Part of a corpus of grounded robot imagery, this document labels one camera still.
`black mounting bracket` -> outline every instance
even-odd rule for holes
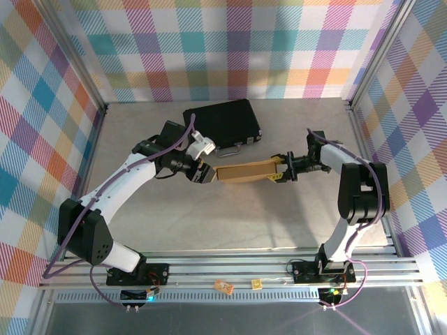
[[[343,274],[319,274],[319,262],[292,262],[293,282],[295,284],[310,284],[310,283],[333,283],[343,284],[344,276],[346,276],[347,283],[356,282],[356,274],[352,263],[346,267],[346,272]]]
[[[145,263],[138,276],[116,268],[109,269],[107,273],[107,286],[164,286],[168,283],[169,264]]]

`metal vent grate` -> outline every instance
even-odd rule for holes
[[[105,295],[113,301],[119,301],[119,290],[105,290]],[[317,288],[277,288],[253,290],[235,290],[232,295],[226,295],[216,290],[194,289],[164,289],[154,297],[153,302],[314,302],[318,301]],[[58,303],[88,303],[103,302],[94,290],[60,290],[57,293]]]

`cardboard box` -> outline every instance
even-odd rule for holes
[[[267,179],[268,176],[276,174],[278,163],[281,163],[281,159],[274,157],[266,161],[218,166],[214,169],[219,181],[233,184],[248,183]]]

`plaid fabric backdrop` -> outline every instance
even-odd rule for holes
[[[0,11],[0,334],[22,334],[99,114],[31,0]]]
[[[359,117],[388,166],[391,216],[435,312],[447,316],[447,1],[419,0],[381,65]]]
[[[108,102],[347,96],[399,2],[53,0]]]

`small cardboard piece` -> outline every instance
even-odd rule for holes
[[[266,161],[218,166],[214,169],[219,181],[232,184],[247,183],[267,179],[268,176],[276,174],[277,164],[281,162],[282,159],[274,157]]]

